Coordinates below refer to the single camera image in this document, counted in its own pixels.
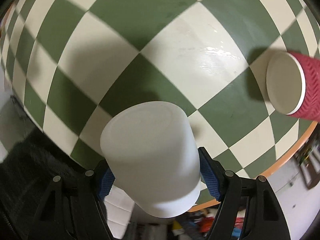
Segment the white plastic cup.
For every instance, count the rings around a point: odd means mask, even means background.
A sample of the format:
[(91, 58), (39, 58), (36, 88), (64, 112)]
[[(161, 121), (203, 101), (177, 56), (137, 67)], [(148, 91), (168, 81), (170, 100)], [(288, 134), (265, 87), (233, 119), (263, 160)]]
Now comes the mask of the white plastic cup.
[(116, 185), (146, 213), (171, 218), (200, 195), (200, 158), (185, 112), (152, 101), (130, 107), (107, 123), (101, 151)]

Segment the red ribbed paper cup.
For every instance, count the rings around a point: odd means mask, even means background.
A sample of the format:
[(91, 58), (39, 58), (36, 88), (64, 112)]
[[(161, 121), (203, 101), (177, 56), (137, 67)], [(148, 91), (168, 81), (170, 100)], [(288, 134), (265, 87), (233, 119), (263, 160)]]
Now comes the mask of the red ribbed paper cup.
[(279, 113), (319, 122), (319, 59), (276, 52), (267, 65), (266, 89)]

